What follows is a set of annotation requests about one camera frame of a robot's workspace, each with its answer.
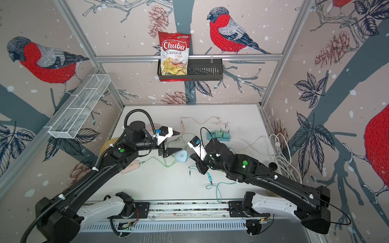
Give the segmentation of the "light blue computer mouse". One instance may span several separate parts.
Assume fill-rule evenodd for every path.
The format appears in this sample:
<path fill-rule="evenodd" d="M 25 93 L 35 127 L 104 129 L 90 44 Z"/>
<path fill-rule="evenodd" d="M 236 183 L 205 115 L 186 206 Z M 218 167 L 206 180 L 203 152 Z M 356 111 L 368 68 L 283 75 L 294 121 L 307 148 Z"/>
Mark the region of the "light blue computer mouse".
<path fill-rule="evenodd" d="M 174 154 L 175 161 L 179 163 L 186 163 L 189 158 L 190 156 L 188 155 L 188 152 L 186 150 L 181 150 Z"/>

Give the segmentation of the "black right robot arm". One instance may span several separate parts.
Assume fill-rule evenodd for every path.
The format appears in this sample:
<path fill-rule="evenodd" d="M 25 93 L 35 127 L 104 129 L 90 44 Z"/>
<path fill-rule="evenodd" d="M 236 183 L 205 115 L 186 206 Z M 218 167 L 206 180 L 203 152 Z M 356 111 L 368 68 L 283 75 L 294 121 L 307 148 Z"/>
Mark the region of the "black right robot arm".
<path fill-rule="evenodd" d="M 333 221 L 328 209 L 331 206 L 328 188 L 314 188 L 288 179 L 276 172 L 275 163 L 264 165 L 248 155 L 235 154 L 216 138 L 203 145 L 202 140 L 194 136 L 188 146 L 194 150 L 190 157 L 201 174 L 209 169 L 222 171 L 232 181 L 269 190 L 285 199 L 285 205 L 275 210 L 275 214 L 287 211 L 305 228 L 320 234 L 329 232 Z"/>

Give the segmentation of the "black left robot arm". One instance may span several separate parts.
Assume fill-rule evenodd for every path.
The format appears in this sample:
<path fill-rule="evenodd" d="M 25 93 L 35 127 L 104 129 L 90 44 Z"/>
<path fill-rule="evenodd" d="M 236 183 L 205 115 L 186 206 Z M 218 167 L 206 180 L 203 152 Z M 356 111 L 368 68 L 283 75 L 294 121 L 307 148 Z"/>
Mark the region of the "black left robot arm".
<path fill-rule="evenodd" d="M 166 139 L 179 135 L 171 127 L 155 124 L 143 109 L 130 111 L 124 120 L 124 131 L 118 140 L 107 148 L 95 166 L 80 181 L 52 199 L 42 198 L 35 206 L 36 219 L 21 237 L 25 243 L 37 228 L 49 243 L 69 243 L 81 231 L 86 217 L 78 214 L 82 205 L 108 180 L 128 167 L 141 151 L 158 150 L 163 158 L 180 151 L 166 147 Z"/>

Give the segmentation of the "silver grey computer mouse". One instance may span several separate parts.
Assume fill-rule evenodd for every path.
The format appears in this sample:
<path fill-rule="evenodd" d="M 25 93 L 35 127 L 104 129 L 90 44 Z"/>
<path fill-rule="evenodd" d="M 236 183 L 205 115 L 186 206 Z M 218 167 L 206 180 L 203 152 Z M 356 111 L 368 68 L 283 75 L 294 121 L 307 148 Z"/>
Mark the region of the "silver grey computer mouse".
<path fill-rule="evenodd" d="M 131 164 L 129 164 L 125 169 L 121 171 L 121 174 L 126 174 L 140 168 L 140 164 L 141 163 L 138 160 L 133 161 Z"/>

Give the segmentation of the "teal power strip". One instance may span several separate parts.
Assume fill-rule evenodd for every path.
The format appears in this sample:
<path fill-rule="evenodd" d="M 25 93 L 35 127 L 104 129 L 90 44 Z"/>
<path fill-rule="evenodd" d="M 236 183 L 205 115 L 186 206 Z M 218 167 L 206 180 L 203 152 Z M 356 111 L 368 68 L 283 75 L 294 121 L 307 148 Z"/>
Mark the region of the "teal power strip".
<path fill-rule="evenodd" d="M 229 131 L 224 130 L 213 130 L 209 133 L 206 132 L 207 140 L 212 140 L 213 138 L 216 138 L 220 142 L 229 142 L 231 140 L 231 134 Z"/>

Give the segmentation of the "yellow bowl with buns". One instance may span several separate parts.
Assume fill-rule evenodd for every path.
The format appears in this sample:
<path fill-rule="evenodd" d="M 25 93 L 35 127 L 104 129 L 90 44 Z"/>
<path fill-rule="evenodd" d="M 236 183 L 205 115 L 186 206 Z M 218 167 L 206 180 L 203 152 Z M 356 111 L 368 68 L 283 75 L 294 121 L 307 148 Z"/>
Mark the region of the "yellow bowl with buns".
<path fill-rule="evenodd" d="M 106 142 L 103 144 L 103 146 L 101 147 L 99 155 L 101 156 L 101 155 L 103 154 L 103 152 L 104 152 L 105 150 L 107 150 L 108 148 L 110 148 L 112 145 L 114 145 L 114 144 L 117 142 L 118 139 L 119 139 L 119 138 L 116 137 L 116 138 L 112 138 L 112 139 L 106 141 Z"/>

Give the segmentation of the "red Chuba cassava chips bag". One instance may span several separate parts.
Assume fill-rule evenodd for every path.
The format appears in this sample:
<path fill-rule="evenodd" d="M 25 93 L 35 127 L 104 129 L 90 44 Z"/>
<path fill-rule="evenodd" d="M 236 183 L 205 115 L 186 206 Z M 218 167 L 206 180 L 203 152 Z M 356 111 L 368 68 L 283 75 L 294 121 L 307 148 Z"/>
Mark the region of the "red Chuba cassava chips bag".
<path fill-rule="evenodd" d="M 191 35 L 159 32 L 159 40 L 162 72 L 165 69 L 173 75 L 180 69 L 187 72 Z"/>

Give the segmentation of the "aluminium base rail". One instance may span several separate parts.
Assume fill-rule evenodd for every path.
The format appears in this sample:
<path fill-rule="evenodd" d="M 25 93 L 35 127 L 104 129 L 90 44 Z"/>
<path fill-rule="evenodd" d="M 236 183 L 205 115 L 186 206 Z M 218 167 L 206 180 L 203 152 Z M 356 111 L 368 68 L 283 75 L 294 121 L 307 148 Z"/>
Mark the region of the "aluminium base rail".
<path fill-rule="evenodd" d="M 126 210 L 123 199 L 114 196 L 82 205 L 81 232 L 116 231 L 120 237 L 131 233 L 169 231 L 254 230 L 269 226 L 276 218 L 301 220 L 297 206 L 280 197 L 256 195 L 247 199 L 223 200 L 137 200 Z"/>

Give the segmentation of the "aluminium frame corner post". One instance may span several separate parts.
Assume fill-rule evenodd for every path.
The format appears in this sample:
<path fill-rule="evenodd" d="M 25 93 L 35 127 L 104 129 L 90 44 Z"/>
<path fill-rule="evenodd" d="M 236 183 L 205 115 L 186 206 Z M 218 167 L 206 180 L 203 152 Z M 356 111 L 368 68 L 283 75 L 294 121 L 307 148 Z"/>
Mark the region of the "aluminium frame corner post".
<path fill-rule="evenodd" d="M 88 41 L 86 34 L 84 33 L 81 26 L 79 25 L 76 17 L 72 13 L 68 3 L 64 0 L 54 0 L 54 3 L 56 4 L 58 10 L 61 12 L 62 16 L 64 17 L 70 29 L 74 33 L 79 44 L 84 49 L 85 53 L 87 54 L 87 57 L 92 62 L 92 65 L 95 68 L 97 68 L 100 73 L 107 75 L 106 70 L 102 67 L 101 64 L 97 62 L 96 53 L 93 50 L 92 45 Z M 117 90 L 116 86 L 114 85 L 113 81 L 111 81 L 111 83 L 108 85 L 108 90 L 110 91 L 110 94 L 112 95 L 118 107 L 123 109 L 125 107 L 125 103 L 123 102 L 123 99 L 120 96 L 120 93 Z"/>

